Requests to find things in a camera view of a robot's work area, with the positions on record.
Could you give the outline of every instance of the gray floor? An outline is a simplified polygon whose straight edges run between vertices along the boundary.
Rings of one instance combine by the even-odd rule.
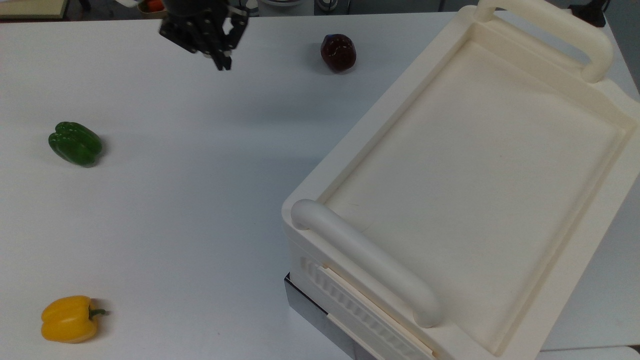
[[[67,19],[124,20],[142,19],[137,8],[127,8],[115,0],[90,0],[92,9],[84,12],[78,0],[69,0]],[[246,0],[231,0],[231,3]],[[455,12],[462,6],[476,4],[477,0],[442,0],[444,11]],[[569,4],[585,4],[588,0],[548,0],[560,8]],[[338,7],[329,15],[363,13],[406,13],[438,11],[439,0],[339,0]],[[326,15],[316,7],[316,15]],[[609,25],[620,45],[622,55],[640,88],[640,3],[639,0],[612,0],[606,12]]]

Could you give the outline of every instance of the bell pepper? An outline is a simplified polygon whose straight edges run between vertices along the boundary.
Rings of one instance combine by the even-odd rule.
[[[98,135],[77,122],[68,121],[56,125],[56,132],[49,135],[49,146],[64,160],[82,167],[93,165],[102,151]]]
[[[42,337],[60,343],[80,343],[92,338],[98,330],[96,315],[104,309],[94,309],[91,298],[76,295],[52,302],[42,311]]]

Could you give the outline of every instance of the white plastic tray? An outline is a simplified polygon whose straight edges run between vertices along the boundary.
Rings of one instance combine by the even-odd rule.
[[[292,281],[314,293],[306,261],[330,269],[435,357],[534,359],[640,172],[640,105],[611,61],[542,0],[460,10],[285,202]]]

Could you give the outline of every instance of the white table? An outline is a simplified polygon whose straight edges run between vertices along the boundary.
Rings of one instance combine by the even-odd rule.
[[[451,17],[252,19],[231,72],[157,20],[0,24],[0,358],[346,359],[287,304],[280,206]],[[322,63],[328,33],[353,72]],[[609,75],[638,99],[618,50]],[[103,137],[97,167],[50,150],[65,120]],[[639,202],[636,183],[545,348],[640,343]],[[40,312],[75,294],[111,311],[102,332],[44,341]]]

